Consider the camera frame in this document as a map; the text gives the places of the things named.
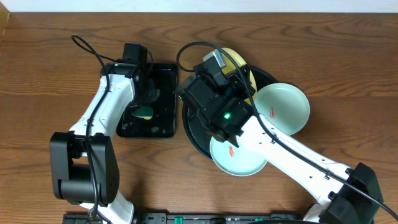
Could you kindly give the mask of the yellow plate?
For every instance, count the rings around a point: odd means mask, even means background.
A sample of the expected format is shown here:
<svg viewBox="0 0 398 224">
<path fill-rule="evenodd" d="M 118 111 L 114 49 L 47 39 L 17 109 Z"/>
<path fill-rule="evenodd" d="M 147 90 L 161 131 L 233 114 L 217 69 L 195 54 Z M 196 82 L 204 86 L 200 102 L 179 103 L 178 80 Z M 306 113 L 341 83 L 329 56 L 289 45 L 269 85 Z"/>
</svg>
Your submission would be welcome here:
<svg viewBox="0 0 398 224">
<path fill-rule="evenodd" d="M 247 65 L 246 61 L 242 58 L 242 56 L 240 56 L 240 54 L 238 54 L 233 49 L 223 47 L 223 50 L 231 56 L 231 58 L 237 63 L 239 67 Z M 236 67 L 233 65 L 232 61 L 227 56 L 224 55 L 223 57 L 226 61 L 226 66 L 221 70 L 227 76 L 229 73 L 235 71 Z M 255 100 L 257 96 L 257 85 L 252 71 L 249 72 L 249 80 L 251 86 L 255 89 L 255 92 L 252 96 L 252 98 Z"/>
</svg>

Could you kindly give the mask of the green yellow sponge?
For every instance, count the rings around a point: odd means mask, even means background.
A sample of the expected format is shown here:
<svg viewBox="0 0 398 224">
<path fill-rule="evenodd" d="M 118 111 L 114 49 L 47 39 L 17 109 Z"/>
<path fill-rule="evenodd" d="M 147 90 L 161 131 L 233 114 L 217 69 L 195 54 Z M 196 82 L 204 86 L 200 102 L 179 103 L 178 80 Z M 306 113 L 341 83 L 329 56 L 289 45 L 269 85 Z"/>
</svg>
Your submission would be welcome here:
<svg viewBox="0 0 398 224">
<path fill-rule="evenodd" d="M 137 118 L 142 118 L 145 120 L 150 120 L 153 117 L 153 109 L 150 106 L 142 106 L 138 109 L 135 109 L 132 112 L 132 115 L 137 117 Z"/>
</svg>

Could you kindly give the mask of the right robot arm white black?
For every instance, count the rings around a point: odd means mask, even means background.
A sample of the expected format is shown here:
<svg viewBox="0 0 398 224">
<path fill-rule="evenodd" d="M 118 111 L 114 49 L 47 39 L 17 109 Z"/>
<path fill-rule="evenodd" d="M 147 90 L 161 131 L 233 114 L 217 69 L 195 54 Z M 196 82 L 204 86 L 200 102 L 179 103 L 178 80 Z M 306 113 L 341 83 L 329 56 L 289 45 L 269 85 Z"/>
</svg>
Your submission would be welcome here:
<svg viewBox="0 0 398 224">
<path fill-rule="evenodd" d="M 177 94 L 217 141 L 258 152 L 317 201 L 303 223 L 372 223 L 385 208 L 375 172 L 363 163 L 354 169 L 323 157 L 284 134 L 245 102 L 254 89 L 244 65 L 224 75 L 217 65 L 201 63 L 177 88 Z"/>
</svg>

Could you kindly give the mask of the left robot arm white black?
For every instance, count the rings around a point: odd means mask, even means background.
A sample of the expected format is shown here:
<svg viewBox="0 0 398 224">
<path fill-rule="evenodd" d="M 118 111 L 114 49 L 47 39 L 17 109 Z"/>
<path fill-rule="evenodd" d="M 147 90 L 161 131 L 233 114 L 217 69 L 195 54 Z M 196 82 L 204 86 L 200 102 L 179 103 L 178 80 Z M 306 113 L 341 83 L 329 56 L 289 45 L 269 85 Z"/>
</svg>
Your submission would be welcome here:
<svg viewBox="0 0 398 224">
<path fill-rule="evenodd" d="M 80 205 L 89 216 L 132 223 L 134 206 L 119 191 L 112 139 L 128 104 L 143 89 L 149 66 L 113 62 L 101 72 L 99 88 L 83 116 L 49 142 L 53 193 Z"/>
</svg>

